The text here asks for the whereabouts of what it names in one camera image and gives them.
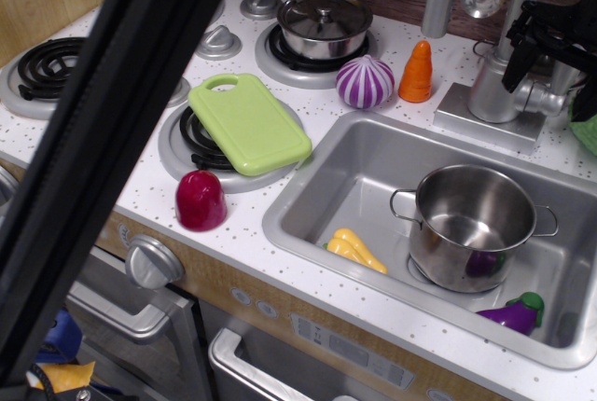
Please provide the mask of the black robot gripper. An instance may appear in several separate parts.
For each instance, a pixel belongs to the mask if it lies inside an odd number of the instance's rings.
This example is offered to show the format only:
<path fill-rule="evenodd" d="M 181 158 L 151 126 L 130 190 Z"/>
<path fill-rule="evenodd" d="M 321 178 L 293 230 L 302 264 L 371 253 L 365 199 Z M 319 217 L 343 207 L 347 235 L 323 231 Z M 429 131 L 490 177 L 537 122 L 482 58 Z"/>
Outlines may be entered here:
<path fill-rule="evenodd" d="M 514 48 L 502 84 L 513 93 L 540 55 L 576 69 L 596 68 L 596 0 L 558 6 L 526 0 L 507 38 Z M 570 120 L 585 122 L 596 116 L 596 76 L 581 72 L 570 103 Z"/>

